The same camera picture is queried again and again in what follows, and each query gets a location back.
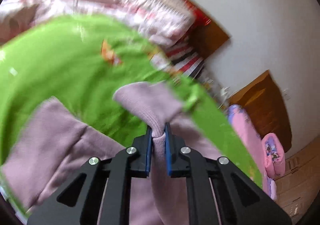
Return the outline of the mauve knit pants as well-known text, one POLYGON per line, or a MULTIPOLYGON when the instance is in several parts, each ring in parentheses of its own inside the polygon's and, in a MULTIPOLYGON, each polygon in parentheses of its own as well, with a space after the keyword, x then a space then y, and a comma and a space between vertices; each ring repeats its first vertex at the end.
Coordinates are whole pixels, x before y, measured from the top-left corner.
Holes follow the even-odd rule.
MULTIPOLYGON (((125 85, 113 98, 152 128, 151 174, 132 181, 130 223, 188 224, 185 180, 167 175, 165 123, 204 157, 217 159, 220 152, 183 113, 181 102, 165 83, 125 85)), ((51 98, 28 120, 1 173, 24 209, 33 211, 91 157, 109 159, 122 149, 118 142, 76 119, 59 100, 51 98)))

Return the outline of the rolled pink blanket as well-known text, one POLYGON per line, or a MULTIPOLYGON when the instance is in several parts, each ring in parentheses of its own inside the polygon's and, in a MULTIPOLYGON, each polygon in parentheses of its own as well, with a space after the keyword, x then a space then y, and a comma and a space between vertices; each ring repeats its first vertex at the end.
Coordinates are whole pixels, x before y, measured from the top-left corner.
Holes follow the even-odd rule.
POLYGON ((268 133, 261 141, 264 165, 269 178, 277 179, 285 174, 285 152, 275 133, 268 133))

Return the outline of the wooden wardrobe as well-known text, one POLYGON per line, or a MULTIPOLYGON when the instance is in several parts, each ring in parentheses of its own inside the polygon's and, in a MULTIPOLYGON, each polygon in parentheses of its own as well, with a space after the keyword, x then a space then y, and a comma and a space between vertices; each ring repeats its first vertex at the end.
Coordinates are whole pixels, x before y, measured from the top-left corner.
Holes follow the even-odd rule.
POLYGON ((286 160, 285 175, 276 179, 276 186, 276 202, 298 223, 319 192, 319 137, 286 160))

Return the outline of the cluttered nightstand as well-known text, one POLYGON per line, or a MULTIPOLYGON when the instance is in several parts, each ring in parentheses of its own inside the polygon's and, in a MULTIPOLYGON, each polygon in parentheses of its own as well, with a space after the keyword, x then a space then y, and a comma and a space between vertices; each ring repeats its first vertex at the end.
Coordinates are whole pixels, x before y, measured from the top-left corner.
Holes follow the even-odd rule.
POLYGON ((210 96, 218 103, 219 107, 229 107, 229 87, 222 87, 215 78, 207 75, 201 75, 199 81, 210 96))

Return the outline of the right wooden headboard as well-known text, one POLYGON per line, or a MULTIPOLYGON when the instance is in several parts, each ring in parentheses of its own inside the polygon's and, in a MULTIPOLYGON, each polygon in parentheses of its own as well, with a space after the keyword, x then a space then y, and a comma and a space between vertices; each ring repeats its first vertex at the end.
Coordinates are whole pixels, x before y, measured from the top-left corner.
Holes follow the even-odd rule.
POLYGON ((260 137, 275 133, 284 149, 292 147, 289 115, 280 88, 266 70, 229 98, 231 105, 240 105, 248 113, 260 137))

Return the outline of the wooden headboard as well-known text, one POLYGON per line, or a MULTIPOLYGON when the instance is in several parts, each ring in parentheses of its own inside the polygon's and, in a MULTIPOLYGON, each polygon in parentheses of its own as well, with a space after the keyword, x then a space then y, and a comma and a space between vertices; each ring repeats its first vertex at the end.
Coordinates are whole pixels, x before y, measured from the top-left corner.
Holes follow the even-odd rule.
POLYGON ((266 70, 229 98, 231 105, 240 105, 248 113, 260 137, 275 133, 284 149, 292 147, 289 115, 280 88, 266 70))
MULTIPOLYGON (((186 7, 182 0, 172 1, 180 5, 183 11, 186 12, 187 16, 190 17, 191 27, 195 21, 195 16, 186 7)), ((208 26, 203 27, 203 29, 193 31, 191 33, 185 33, 185 36, 189 38, 189 44, 198 51, 201 57, 207 59, 208 57, 213 55, 218 49, 227 45, 231 37, 226 32, 226 30, 218 22, 216 22, 204 8, 198 5, 194 0, 190 1, 194 3, 197 7, 202 9, 204 13, 211 19, 211 23, 208 26)))

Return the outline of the green cartoon bed sheet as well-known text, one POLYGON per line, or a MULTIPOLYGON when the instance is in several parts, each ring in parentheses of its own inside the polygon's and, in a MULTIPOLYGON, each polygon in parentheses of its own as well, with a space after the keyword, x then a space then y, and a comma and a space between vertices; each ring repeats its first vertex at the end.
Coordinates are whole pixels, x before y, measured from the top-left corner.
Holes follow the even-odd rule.
MULTIPOLYGON (((180 73, 158 70, 149 54, 157 46, 107 16, 61 16, 1 47, 1 166, 37 108, 51 98, 81 122, 123 148, 148 124, 122 109, 115 92, 129 84, 165 83, 182 111, 221 155, 259 187, 257 165, 204 87, 180 73)), ((1 173, 1 193, 25 221, 26 211, 1 173)))

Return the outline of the plaid checkered blanket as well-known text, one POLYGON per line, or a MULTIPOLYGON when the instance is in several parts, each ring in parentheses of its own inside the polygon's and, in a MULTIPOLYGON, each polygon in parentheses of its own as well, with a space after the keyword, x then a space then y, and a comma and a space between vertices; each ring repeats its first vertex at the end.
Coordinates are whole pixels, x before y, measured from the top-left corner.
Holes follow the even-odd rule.
POLYGON ((191 78, 195 78, 204 66, 204 59, 187 40, 179 41, 165 49, 156 47, 149 56, 151 63, 158 70, 170 74, 181 73, 191 78))

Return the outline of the left wooden headboard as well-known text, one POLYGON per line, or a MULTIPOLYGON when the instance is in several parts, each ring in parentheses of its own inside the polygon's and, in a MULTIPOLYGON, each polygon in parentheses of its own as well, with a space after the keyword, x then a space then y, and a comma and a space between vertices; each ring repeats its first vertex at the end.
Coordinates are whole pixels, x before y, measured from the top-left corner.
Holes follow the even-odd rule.
MULTIPOLYGON (((183 11, 186 12, 187 16, 190 17, 191 27, 195 21, 195 16, 186 7, 182 0, 172 1, 180 5, 183 11)), ((231 37, 226 32, 226 30, 218 22, 216 22, 204 8, 198 5, 194 0, 190 1, 194 3, 197 7, 202 9, 204 13, 211 19, 211 23, 208 26, 203 27, 203 29, 193 31, 191 33, 185 33, 185 36, 189 38, 189 44, 198 51, 201 57, 207 59, 208 57, 213 55, 218 49, 227 45, 231 37)))

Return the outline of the red pillow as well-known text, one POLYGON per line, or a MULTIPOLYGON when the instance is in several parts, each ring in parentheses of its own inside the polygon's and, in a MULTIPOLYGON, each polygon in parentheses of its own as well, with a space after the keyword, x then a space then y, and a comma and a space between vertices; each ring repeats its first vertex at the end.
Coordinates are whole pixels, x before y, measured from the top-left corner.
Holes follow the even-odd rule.
POLYGON ((195 16, 195 21, 188 30, 188 33, 191 33, 193 31, 203 29, 203 27, 208 26, 211 23, 211 19, 204 13, 202 9, 197 7, 194 3, 192 3, 190 0, 182 0, 186 7, 192 12, 192 14, 195 16))

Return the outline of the pink floral quilt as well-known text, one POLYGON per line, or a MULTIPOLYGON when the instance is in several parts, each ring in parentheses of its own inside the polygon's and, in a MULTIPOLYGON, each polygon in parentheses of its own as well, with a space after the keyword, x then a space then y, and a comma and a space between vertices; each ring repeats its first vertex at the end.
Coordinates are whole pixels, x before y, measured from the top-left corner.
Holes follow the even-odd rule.
POLYGON ((111 16, 164 48, 190 27, 190 17, 172 0, 3 0, 1 43, 55 17, 75 14, 111 16))

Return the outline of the wall outlet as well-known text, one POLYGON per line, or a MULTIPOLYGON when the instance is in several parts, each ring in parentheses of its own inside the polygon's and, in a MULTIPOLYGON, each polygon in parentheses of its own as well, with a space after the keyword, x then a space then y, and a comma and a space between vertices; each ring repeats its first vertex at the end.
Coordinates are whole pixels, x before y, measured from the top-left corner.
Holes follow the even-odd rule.
POLYGON ((290 95, 289 89, 284 89, 284 90, 282 91, 282 94, 283 94, 283 98, 284 98, 285 100, 290 100, 291 95, 290 95))

